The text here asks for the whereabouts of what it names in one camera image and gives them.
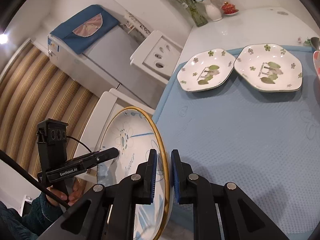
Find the dark teal sleeve forearm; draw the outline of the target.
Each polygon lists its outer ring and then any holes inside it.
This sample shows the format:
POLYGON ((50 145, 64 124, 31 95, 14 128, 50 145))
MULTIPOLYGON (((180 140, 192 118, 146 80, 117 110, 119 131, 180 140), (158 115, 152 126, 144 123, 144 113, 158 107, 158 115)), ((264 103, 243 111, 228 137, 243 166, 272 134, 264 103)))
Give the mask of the dark teal sleeve forearm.
POLYGON ((1 239, 38 239, 60 216, 60 206, 54 206, 42 193, 31 204, 27 215, 1 203, 1 239))

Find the person's left hand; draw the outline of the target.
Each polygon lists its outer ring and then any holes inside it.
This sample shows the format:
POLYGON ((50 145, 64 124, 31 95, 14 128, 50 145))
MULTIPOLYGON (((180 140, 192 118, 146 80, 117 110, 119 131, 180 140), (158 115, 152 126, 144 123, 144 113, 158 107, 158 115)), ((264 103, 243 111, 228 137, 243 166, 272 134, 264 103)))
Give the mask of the person's left hand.
POLYGON ((63 192, 53 188, 52 186, 49 187, 48 190, 56 195, 60 200, 66 202, 69 206, 72 206, 74 203, 76 203, 82 196, 82 189, 77 178, 74 179, 72 193, 69 194, 68 197, 63 192))

